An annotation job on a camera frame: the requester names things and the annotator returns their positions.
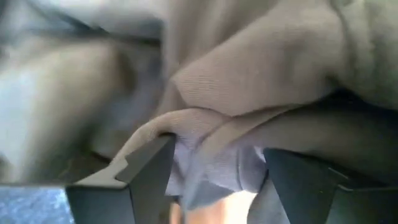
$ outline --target gray surface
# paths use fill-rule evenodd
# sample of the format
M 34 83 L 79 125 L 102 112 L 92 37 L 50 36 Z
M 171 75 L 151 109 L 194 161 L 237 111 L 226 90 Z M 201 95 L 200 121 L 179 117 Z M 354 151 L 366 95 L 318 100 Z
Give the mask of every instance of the gray surface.
M 63 189 L 0 187 L 1 224 L 74 223 Z

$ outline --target blue surface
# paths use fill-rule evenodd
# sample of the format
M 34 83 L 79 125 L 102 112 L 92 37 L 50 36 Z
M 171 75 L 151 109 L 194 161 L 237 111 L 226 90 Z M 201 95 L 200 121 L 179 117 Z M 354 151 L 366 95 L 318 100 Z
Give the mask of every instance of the blue surface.
M 65 191 L 55 187 L 0 187 L 1 224 L 72 224 Z

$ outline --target cloth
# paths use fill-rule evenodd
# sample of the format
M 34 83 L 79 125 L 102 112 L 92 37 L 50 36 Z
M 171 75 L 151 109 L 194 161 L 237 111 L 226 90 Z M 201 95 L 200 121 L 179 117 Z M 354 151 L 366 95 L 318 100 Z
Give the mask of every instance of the cloth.
M 30 2 L 66 17 L 65 26 L 78 21 L 88 31 L 135 36 L 142 28 L 137 21 L 162 21 L 162 98 L 114 161 L 175 133 L 167 193 L 181 195 L 184 209 L 203 205 L 195 198 L 211 195 L 202 201 L 214 202 L 228 190 L 257 192 L 265 174 L 260 151 L 267 147 L 398 181 L 396 1 Z M 349 94 L 329 98 L 341 90 Z M 206 183 L 227 190 L 217 197 L 202 191 Z M 261 197 L 278 205 L 269 188 Z M 270 213 L 278 217 L 264 215 L 263 223 L 267 217 L 286 222 L 283 212 Z

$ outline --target clothing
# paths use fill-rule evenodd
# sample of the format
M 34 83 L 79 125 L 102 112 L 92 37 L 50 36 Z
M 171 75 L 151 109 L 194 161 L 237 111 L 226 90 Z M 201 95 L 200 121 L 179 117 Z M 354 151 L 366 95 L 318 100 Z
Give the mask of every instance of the clothing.
M 267 147 L 398 181 L 396 1 L 31 2 L 119 35 L 140 33 L 129 23 L 138 21 L 135 15 L 162 21 L 164 94 L 153 119 L 114 160 L 175 133 L 167 193 L 182 195 L 184 209 L 228 192 L 257 192 L 265 174 L 260 151 Z M 327 98 L 341 90 L 367 103 L 347 94 Z M 218 197 L 203 191 L 217 188 Z M 261 197 L 278 204 L 269 193 Z M 211 200 L 197 200 L 207 195 Z

